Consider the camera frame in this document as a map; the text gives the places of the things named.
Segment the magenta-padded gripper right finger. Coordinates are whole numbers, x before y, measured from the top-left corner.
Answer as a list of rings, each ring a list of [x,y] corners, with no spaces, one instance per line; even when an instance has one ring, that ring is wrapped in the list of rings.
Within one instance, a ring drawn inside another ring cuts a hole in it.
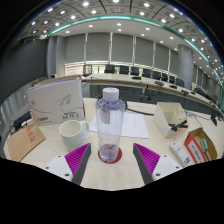
[[[133,144],[133,154],[145,185],[182,169],[170,156],[159,155],[137,143]]]

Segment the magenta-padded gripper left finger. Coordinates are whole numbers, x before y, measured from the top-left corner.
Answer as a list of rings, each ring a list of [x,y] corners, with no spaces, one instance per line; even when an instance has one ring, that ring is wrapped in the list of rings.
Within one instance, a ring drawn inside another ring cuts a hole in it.
[[[88,143],[65,156],[57,155],[44,167],[44,170],[80,185],[90,155],[91,144]]]

